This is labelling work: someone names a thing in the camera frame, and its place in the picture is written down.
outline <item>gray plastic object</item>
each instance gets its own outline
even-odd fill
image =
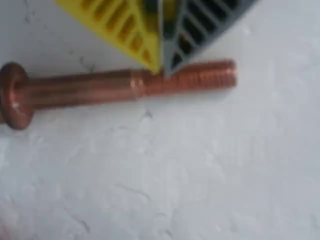
[[[216,40],[257,0],[175,1],[175,19],[162,20],[163,69],[166,76],[178,71],[190,58]]]

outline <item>yellow ridged plastic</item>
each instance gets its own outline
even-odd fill
[[[56,0],[84,26],[153,73],[158,73],[162,65],[158,16],[144,12],[142,1]]]

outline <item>copper bolt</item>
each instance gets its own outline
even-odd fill
[[[23,130],[34,111],[77,105],[136,100],[144,96],[167,95],[236,85],[233,61],[189,65],[171,78],[147,70],[29,79],[17,63],[0,70],[0,123]]]

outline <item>copper-plated bolt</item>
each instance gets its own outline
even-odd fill
[[[135,100],[144,96],[166,95],[236,85],[233,61],[193,64],[164,79],[147,70],[120,70],[29,79],[17,63],[0,70],[0,123],[23,130],[34,111],[67,106]]]

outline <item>white surface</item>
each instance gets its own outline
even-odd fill
[[[13,240],[320,239],[320,3],[261,0],[199,57],[238,88],[0,127]],[[0,1],[0,60],[49,76],[137,67],[50,0]]]

